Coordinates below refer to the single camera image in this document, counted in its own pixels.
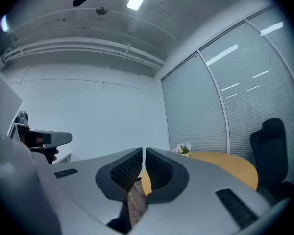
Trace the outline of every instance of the chair backrest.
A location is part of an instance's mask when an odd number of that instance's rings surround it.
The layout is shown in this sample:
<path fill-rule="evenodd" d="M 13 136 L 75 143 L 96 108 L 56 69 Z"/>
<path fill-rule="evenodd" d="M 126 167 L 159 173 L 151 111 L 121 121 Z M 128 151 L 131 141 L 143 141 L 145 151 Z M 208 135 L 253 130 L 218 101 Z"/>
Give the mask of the chair backrest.
<path fill-rule="evenodd" d="M 271 188 L 281 183 L 288 173 L 288 155 L 284 124 L 279 118 L 263 122 L 262 129 L 250 135 L 256 159 L 259 185 Z"/>

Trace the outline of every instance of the desk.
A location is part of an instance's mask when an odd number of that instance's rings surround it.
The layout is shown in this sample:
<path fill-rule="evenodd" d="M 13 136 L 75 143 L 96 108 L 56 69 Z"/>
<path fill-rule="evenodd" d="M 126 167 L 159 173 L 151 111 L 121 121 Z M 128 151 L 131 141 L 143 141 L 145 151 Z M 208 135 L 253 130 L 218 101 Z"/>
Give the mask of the desk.
<path fill-rule="evenodd" d="M 221 167 L 232 176 L 247 184 L 253 190 L 258 186 L 258 174 L 255 167 L 246 159 L 228 153 L 212 151 L 193 151 L 190 159 L 200 159 Z M 145 195 L 150 194 L 151 182 L 146 170 L 142 175 L 142 187 Z"/>

